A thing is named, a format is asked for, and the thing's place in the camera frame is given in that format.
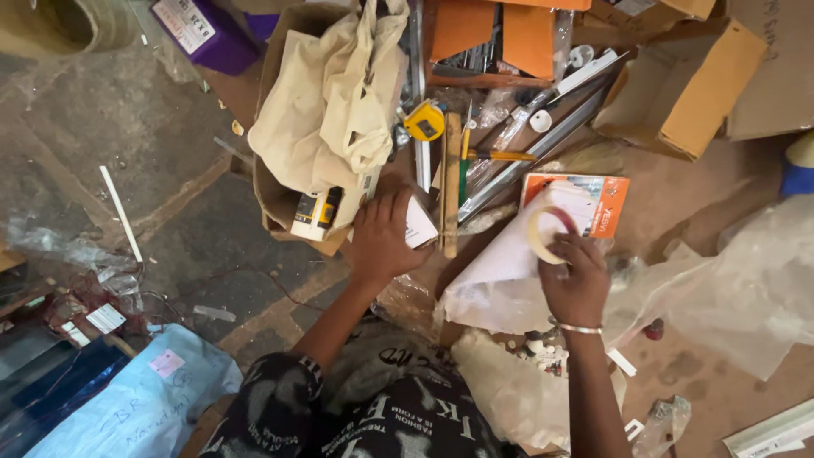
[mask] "white plastic rod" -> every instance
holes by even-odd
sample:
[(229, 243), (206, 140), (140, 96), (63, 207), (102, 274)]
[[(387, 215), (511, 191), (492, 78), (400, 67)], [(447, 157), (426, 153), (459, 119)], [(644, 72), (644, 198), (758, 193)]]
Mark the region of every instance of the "white plastic rod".
[(125, 209), (121, 207), (121, 200), (119, 200), (119, 194), (116, 192), (116, 187), (113, 186), (113, 180), (111, 180), (110, 174), (107, 172), (107, 167), (105, 165), (100, 165), (99, 169), (102, 170), (104, 182), (107, 183), (107, 189), (108, 191), (110, 191), (110, 198), (113, 199), (113, 203), (116, 205), (116, 211), (119, 212), (119, 219), (121, 220), (121, 225), (125, 227), (125, 232), (127, 233), (127, 240), (130, 241), (130, 248), (133, 250), (133, 254), (136, 256), (136, 261), (143, 262), (142, 252), (139, 251), (138, 245), (136, 244), (136, 237), (133, 235), (133, 228), (130, 227), (130, 221), (127, 220)]

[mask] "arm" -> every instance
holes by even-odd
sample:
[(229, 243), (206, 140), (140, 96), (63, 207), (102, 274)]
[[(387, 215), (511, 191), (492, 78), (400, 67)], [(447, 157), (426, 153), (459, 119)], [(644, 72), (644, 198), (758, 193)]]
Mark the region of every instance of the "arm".
[(293, 350), (316, 361), (325, 375), (353, 327), (377, 295), (398, 275), (421, 266), (432, 247), (413, 250), (405, 242), (407, 205), (413, 193), (377, 197), (357, 213), (353, 222), (347, 288), (294, 345)]
[[(568, 262), (566, 268), (540, 261), (540, 281), (552, 315), (563, 324), (600, 328), (611, 280), (599, 250), (578, 234), (557, 235), (549, 249)], [(571, 454), (631, 458), (602, 339), (598, 334), (562, 333), (569, 351)]]

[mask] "dirty floor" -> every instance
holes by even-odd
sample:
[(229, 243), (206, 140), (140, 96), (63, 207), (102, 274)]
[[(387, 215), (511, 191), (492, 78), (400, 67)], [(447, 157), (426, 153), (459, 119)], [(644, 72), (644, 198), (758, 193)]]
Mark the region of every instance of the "dirty floor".
[[(228, 173), (230, 155), (213, 141), (249, 152), (232, 120), (214, 94), (173, 82), (140, 43), (48, 63), (0, 55), (0, 218), (33, 212), (40, 226), (68, 237), (125, 246), (98, 171), (106, 165), (149, 259), (145, 288), (178, 297), (184, 324), (245, 368), (293, 345), (339, 293), (348, 268), (339, 255), (324, 258), (265, 232), (251, 184)], [(618, 247), (652, 262), (678, 237), (714, 254), (721, 230), (773, 199), (787, 143), (716, 140), (694, 165), (623, 151), (637, 179)], [(237, 319), (194, 315), (195, 305), (225, 307)], [(693, 403), (681, 457), (724, 458), (720, 439), (814, 396), (811, 347), (796, 346), (768, 382), (670, 328), (660, 342), (637, 338), (622, 351), (639, 368), (626, 421), (644, 420), (656, 398), (682, 394)]]

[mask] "blue plastic sheet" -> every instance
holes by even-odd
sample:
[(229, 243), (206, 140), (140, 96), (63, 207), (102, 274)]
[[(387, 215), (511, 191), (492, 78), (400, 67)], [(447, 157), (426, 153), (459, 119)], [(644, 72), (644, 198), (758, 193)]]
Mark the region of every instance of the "blue plastic sheet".
[[(183, 365), (162, 377), (150, 362), (166, 350), (183, 359)], [(227, 353), (170, 324), (26, 457), (177, 456), (201, 413), (222, 395), (237, 393), (242, 380)]]

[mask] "masking tape roll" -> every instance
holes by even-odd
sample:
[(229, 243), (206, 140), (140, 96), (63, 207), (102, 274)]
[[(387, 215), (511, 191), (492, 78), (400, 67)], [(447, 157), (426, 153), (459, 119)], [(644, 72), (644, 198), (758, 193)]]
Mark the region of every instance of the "masking tape roll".
[(540, 228), (538, 225), (540, 223), (540, 216), (543, 214), (551, 214), (552, 216), (556, 217), (569, 232), (577, 231), (576, 222), (574, 222), (574, 218), (572, 218), (568, 212), (557, 207), (556, 205), (547, 205), (541, 209), (535, 210), (527, 220), (526, 241), (528, 242), (528, 246), (532, 249), (532, 251), (536, 253), (538, 258), (542, 259), (548, 264), (563, 264), (565, 259), (555, 256), (545, 247), (547, 244), (554, 241), (554, 233), (556, 230), (551, 233), (547, 240), (542, 240), (540, 238)]

